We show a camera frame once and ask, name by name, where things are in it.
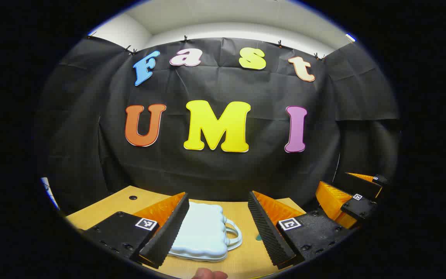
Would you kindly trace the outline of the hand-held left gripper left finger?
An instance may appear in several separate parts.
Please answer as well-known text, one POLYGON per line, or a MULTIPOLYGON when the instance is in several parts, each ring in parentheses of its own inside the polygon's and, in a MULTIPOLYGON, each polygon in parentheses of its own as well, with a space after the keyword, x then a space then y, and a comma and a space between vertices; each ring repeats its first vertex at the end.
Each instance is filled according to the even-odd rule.
POLYGON ((113 213, 84 231, 85 237, 119 256, 158 269, 189 209, 188 194, 170 196, 134 214, 113 213))

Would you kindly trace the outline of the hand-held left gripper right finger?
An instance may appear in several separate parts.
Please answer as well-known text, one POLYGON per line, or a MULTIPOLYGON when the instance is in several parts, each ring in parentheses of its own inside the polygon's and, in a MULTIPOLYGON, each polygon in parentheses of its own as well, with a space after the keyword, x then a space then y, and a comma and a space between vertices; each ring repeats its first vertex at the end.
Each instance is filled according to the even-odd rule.
POLYGON ((329 219, 324 210, 271 221, 257 192, 249 192, 248 208, 273 265, 308 263, 338 246, 355 232, 329 219))

